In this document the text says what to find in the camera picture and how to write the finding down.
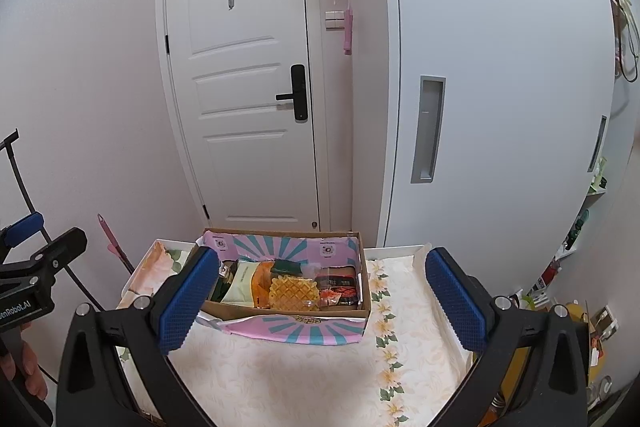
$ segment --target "waffle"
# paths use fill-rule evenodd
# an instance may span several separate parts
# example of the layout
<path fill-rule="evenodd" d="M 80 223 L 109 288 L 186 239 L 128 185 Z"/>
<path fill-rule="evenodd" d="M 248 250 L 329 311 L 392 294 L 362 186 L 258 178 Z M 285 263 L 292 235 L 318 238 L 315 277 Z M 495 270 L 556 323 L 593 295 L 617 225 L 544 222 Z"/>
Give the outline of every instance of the waffle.
<path fill-rule="evenodd" d="M 269 304 L 272 310 L 318 311 L 320 292 L 315 281 L 280 275 L 271 281 Z"/>

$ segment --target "white shelf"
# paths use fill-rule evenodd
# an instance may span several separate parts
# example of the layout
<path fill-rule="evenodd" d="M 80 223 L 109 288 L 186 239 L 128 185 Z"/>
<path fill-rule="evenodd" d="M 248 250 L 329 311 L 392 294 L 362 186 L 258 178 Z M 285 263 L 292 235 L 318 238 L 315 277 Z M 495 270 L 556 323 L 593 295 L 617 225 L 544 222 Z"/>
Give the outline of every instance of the white shelf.
<path fill-rule="evenodd" d="M 589 192 L 587 192 L 588 196 L 599 196 L 600 194 L 604 194 L 607 192 L 606 188 L 598 188 L 598 190 L 594 190 L 594 188 L 589 187 Z"/>
<path fill-rule="evenodd" d="M 576 253 L 577 251 L 578 251 L 578 247 L 575 246 L 575 243 L 569 250 L 565 250 L 561 246 L 560 248 L 558 248 L 558 252 L 556 253 L 556 261 L 560 261 L 565 257 L 569 257 L 571 254 Z"/>

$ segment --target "black door lock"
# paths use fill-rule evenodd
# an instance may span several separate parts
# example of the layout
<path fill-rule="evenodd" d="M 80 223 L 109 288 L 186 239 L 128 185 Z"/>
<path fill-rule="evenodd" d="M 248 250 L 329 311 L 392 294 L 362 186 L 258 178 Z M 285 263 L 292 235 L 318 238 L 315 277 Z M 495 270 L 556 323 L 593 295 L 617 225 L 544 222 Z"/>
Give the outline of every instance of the black door lock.
<path fill-rule="evenodd" d="M 302 64 L 294 64 L 291 67 L 291 90 L 292 92 L 286 94 L 277 94 L 276 100 L 293 100 L 293 113 L 296 120 L 308 120 L 305 67 Z"/>

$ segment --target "blue gripper pad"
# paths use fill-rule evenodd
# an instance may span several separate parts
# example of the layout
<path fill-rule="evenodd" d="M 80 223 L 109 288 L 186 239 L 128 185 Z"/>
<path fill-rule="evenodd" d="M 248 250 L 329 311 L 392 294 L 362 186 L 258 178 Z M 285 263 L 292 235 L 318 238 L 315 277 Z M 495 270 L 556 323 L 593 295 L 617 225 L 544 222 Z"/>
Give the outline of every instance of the blue gripper pad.
<path fill-rule="evenodd" d="M 210 248 L 206 250 L 159 317 L 158 347 L 163 355 L 182 345 L 200 307 L 218 279 L 218 254 Z"/>
<path fill-rule="evenodd" d="M 487 333 L 484 315 L 438 250 L 427 254 L 424 265 L 427 280 L 462 347 L 476 353 L 484 351 Z"/>
<path fill-rule="evenodd" d="M 4 231 L 4 245 L 15 248 L 44 227 L 44 218 L 39 212 L 23 217 Z"/>

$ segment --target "open box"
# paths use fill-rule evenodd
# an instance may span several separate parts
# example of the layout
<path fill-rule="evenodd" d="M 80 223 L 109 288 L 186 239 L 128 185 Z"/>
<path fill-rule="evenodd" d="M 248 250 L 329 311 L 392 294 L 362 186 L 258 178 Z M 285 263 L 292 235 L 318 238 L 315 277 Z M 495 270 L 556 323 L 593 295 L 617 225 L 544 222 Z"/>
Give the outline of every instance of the open box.
<path fill-rule="evenodd" d="M 295 344 L 340 345 L 362 339 L 371 299 L 367 263 L 358 232 L 207 229 L 198 245 L 215 250 L 221 262 L 287 259 L 302 264 L 317 263 L 323 268 L 353 266 L 357 274 L 359 304 L 356 310 L 289 312 L 205 301 L 202 311 L 219 319 L 214 327 L 255 339 Z"/>

